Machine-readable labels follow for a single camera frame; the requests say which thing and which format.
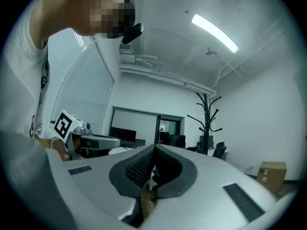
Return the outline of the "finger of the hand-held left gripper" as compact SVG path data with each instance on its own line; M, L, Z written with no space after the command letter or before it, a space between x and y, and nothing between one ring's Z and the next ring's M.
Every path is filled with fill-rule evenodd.
M81 136L81 148L90 150L112 150L119 146L119 138L96 134L86 134Z

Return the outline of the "black office chair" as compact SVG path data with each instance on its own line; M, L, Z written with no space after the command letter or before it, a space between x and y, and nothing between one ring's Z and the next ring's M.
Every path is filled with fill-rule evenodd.
M219 142L216 144L216 148L213 152L213 157L222 159L225 154L226 146L225 142Z

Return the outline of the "black stand with curved legs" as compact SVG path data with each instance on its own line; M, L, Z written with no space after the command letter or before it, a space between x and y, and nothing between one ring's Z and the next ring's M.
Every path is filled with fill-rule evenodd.
M199 148L196 148L195 152L204 154L204 155L208 155L208 149L209 149L209 132L219 132L222 131L222 128L216 129L216 130L212 130L211 129L211 123L212 121L215 119L216 114L219 112L219 109L216 109L214 114L211 115L210 114L210 108L212 106L213 103L215 103L216 101L220 100L222 97L219 96L218 98L216 98L210 105L208 105L208 100L207 100L207 95L206 93L203 94L203 97L201 96L201 94L199 92L196 93L196 95L200 98L201 103L196 103L196 105L200 105L203 107L204 110L204 123L190 115L187 115L187 117L197 121L198 123L201 124L202 127L199 127L199 130L202 132L202 141L200 144Z

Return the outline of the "white printed T-shirt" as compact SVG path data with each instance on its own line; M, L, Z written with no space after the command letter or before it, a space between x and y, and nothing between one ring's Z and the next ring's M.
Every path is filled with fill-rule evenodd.
M47 227L54 181L47 152L35 139L49 81L47 45L34 43L38 15L37 1L32 1L0 56L0 167L25 218Z

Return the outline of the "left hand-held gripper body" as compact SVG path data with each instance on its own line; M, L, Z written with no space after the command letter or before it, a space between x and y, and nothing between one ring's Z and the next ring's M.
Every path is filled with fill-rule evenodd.
M76 153L73 147L74 138L72 135L81 138L82 135L92 134L92 130L89 123L82 121L68 111L62 110L55 122L54 134L64 142L70 159L78 160L81 156Z

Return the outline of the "black framed glass door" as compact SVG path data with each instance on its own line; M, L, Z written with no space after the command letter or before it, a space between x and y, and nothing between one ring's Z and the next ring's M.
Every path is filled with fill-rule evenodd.
M155 144L168 145L168 135L184 135L183 118L158 115L155 131Z

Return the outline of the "white air conditioner vent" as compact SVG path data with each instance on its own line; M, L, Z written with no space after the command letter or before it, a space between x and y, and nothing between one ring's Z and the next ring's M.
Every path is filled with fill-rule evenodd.
M120 43L119 44L119 53L120 54L133 54L134 50L133 50L133 44L123 44Z

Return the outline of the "white ceiling pipes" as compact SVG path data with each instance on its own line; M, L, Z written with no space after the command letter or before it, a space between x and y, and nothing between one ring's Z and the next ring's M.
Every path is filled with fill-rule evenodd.
M168 82L183 88L188 88L195 92L206 93L210 98L217 95L217 92L214 89L204 84L163 71L163 64L158 60L158 57L149 55L120 54L120 60L121 63L118 67L122 73L142 75L151 79Z

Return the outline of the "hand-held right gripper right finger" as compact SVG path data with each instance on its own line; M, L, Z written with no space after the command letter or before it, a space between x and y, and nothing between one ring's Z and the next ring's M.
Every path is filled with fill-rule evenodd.
M236 230L248 220L224 187L237 184L264 212L275 204L275 196L231 164L211 156L165 145L194 163L197 178L179 197L159 199L143 230Z

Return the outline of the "tall cardboard box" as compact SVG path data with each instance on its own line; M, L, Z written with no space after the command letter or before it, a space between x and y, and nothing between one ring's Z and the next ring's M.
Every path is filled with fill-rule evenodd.
M278 194L283 186L287 167L285 162L263 161L256 181L273 194Z

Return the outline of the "white window blinds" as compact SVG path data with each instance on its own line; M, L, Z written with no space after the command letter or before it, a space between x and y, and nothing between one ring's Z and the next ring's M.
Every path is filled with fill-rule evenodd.
M72 29L54 34L48 40L50 82L43 109L43 138L49 124L66 110L90 124L100 134L107 101L114 85L97 43Z

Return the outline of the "long ceiling light strip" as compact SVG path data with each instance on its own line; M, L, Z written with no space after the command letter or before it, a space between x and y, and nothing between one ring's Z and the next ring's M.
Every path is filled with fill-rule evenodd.
M237 44L219 27L217 27L212 22L208 21L204 17L199 14L195 14L191 20L191 22L214 36L218 39L222 44L224 44L233 54L239 51L239 47Z

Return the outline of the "white roller shade window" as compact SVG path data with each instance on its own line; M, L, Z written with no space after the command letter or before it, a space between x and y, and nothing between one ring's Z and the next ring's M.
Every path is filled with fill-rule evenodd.
M136 139L146 145L155 143L157 114L115 108L111 127L136 131Z

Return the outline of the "person's left forearm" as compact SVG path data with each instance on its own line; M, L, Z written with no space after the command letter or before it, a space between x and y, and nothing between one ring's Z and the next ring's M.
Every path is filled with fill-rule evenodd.
M34 137L37 141L40 142L40 144L44 148L56 150L59 153L62 161L70 160L70 156L65 149L65 144L61 139L57 137L54 137L52 139L46 139L46 138L40 138L39 136L36 135Z

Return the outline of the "black monitor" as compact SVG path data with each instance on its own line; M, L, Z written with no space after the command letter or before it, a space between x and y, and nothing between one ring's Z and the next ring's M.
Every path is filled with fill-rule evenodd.
M136 131L129 130L129 129L123 129L123 139L125 141L134 142L136 139Z
M109 130L109 136L123 140L125 137L125 130L117 127L111 127Z
M185 148L186 136L184 135L168 135L168 145L178 148Z

